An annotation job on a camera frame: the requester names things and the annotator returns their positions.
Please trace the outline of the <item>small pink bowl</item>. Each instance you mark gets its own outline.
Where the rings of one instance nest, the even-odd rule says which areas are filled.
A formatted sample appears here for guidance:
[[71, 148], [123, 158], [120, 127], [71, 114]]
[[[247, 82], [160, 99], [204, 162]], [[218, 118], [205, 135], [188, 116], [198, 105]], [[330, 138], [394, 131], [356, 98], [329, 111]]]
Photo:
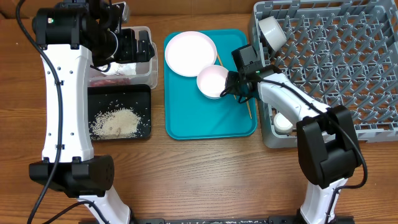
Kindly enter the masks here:
[[210, 65], [197, 76], [197, 87], [207, 98], [215, 100], [221, 98], [225, 89], [228, 70], [221, 65]]

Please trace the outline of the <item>red snack wrapper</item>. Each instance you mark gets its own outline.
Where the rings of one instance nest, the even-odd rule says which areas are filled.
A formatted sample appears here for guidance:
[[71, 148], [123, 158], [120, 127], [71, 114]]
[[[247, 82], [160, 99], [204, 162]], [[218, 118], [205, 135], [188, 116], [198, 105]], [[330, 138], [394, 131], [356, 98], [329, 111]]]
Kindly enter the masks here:
[[130, 79], [111, 79], [111, 80], [94, 80], [90, 81], [90, 87], [101, 87], [101, 86], [119, 86], [119, 85], [129, 85]]

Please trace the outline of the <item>white paper cup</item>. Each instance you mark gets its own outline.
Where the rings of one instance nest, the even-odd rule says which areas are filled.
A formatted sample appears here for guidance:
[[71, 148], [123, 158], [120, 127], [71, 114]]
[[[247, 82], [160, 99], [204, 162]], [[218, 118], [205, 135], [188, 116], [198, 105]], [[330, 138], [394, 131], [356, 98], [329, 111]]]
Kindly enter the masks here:
[[274, 129], [279, 134], [290, 134], [294, 129], [293, 124], [282, 113], [277, 113], [273, 122]]

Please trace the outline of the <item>grey white bowl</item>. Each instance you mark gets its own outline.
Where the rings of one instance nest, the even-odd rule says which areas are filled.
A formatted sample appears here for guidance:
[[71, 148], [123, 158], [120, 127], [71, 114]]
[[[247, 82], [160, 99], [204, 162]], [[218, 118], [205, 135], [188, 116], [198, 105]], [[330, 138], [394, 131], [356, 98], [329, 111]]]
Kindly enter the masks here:
[[259, 28], [272, 50], [278, 51], [286, 43], [287, 38], [275, 17], [260, 20]]

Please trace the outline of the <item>pile of rice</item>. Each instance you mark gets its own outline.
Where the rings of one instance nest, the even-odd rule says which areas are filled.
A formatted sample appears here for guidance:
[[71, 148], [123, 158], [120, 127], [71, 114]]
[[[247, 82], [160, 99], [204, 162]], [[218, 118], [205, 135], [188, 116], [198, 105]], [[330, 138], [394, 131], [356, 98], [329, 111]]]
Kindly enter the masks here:
[[132, 106], [111, 101], [105, 109], [95, 113], [88, 123], [90, 138], [94, 141], [111, 139], [143, 138], [150, 133], [150, 116], [148, 107], [138, 110], [138, 102]]

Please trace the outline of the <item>white napkin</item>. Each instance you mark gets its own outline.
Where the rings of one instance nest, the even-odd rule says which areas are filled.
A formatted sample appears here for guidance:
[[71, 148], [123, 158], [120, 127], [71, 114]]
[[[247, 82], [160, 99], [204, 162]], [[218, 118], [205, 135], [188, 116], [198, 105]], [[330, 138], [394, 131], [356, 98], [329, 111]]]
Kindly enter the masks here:
[[107, 65], [98, 67], [102, 70], [104, 75], [135, 75], [136, 74], [136, 64], [135, 63], [110, 63], [110, 67]]

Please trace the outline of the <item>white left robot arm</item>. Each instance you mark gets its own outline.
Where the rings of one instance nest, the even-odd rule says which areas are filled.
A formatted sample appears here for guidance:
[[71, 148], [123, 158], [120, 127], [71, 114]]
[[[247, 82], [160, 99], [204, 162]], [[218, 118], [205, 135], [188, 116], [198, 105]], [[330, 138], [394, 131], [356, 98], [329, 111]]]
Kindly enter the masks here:
[[30, 178], [85, 205], [98, 223], [134, 223], [113, 185], [114, 162], [97, 156], [88, 127], [88, 78], [112, 63], [148, 62], [155, 54], [148, 31], [126, 27], [125, 2], [62, 1], [41, 8], [28, 40], [45, 72], [47, 128]]

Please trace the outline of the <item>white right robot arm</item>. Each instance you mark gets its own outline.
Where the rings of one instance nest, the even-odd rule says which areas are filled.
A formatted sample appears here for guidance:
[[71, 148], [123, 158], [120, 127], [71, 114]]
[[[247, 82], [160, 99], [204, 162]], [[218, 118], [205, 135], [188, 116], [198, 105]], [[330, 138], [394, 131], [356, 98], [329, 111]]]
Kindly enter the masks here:
[[236, 95], [238, 103], [256, 98], [294, 124], [298, 161], [308, 180], [304, 203], [296, 215], [272, 216], [268, 222], [354, 223], [353, 217], [334, 213], [341, 191], [361, 188], [368, 179], [350, 110], [313, 99], [278, 67], [264, 66], [250, 44], [231, 55], [237, 70], [228, 72], [221, 96]]

